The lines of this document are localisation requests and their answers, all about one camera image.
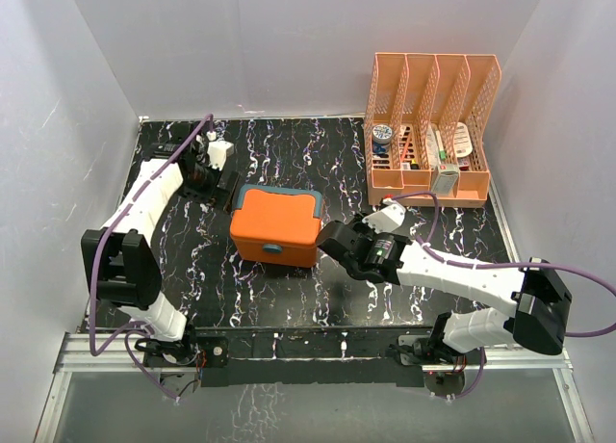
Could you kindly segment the orange medicine box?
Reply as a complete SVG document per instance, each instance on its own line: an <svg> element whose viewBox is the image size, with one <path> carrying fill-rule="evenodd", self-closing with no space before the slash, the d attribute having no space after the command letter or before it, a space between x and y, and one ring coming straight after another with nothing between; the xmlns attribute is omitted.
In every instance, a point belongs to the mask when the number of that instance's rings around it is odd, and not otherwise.
<svg viewBox="0 0 616 443"><path fill-rule="evenodd" d="M243 260L311 268L317 263L321 217L309 195L249 191L233 211L230 236Z"/></svg>

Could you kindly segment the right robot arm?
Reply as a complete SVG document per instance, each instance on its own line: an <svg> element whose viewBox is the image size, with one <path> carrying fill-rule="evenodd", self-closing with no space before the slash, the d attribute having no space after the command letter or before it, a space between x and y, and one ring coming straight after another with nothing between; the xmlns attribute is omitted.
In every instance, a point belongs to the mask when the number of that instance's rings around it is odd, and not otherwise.
<svg viewBox="0 0 616 443"><path fill-rule="evenodd" d="M482 308L440 314L426 337L395 351L415 364L449 363L485 347L518 344L543 355L563 350L572 295L546 261L500 267L446 252L361 219L332 221L317 246L356 280L416 286L474 300Z"/></svg>

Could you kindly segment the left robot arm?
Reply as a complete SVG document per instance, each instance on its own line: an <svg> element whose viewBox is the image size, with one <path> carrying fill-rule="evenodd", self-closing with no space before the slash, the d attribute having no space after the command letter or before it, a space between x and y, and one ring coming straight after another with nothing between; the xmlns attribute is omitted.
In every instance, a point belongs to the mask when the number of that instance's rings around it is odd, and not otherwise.
<svg viewBox="0 0 616 443"><path fill-rule="evenodd" d="M234 145L225 140L152 144L115 213L82 236L91 297L129 316L128 327L145 335L135 345L141 352L179 365L197 357L192 324L163 292L152 237L174 195L230 209L239 175L223 169L233 152Z"/></svg>

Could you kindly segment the teal divided tray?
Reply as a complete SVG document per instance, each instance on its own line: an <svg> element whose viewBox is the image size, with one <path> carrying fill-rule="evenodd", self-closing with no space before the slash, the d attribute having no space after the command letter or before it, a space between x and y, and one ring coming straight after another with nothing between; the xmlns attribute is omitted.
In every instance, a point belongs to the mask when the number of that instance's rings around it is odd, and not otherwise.
<svg viewBox="0 0 616 443"><path fill-rule="evenodd" d="M315 200L313 217L314 218L321 217L322 206L323 206L323 197L321 193L317 191L312 191L312 190L272 187L272 186L266 186L266 185L252 185L252 184L242 185L235 199L235 203L234 203L235 210L241 209L243 207L245 196L249 191L261 191L261 192L265 192L269 194L277 194L277 195L309 195Z"/></svg>

